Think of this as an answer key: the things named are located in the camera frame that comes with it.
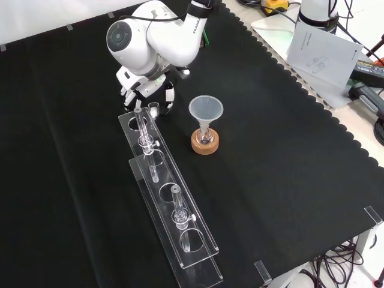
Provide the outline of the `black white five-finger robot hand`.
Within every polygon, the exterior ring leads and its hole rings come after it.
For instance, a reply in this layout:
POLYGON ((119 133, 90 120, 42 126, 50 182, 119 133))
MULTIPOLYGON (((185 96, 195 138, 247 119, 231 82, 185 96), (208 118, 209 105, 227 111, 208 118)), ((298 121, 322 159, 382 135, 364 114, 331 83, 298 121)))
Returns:
POLYGON ((133 111, 142 103, 149 104, 148 98, 158 92, 159 89, 164 89, 164 100, 159 103, 160 114, 168 114, 175 100, 174 84, 168 75, 169 72, 166 72, 155 80, 149 80, 145 76, 137 76, 127 68, 121 67, 116 73, 116 77, 122 86, 120 94, 124 98, 122 101, 124 111, 133 111))

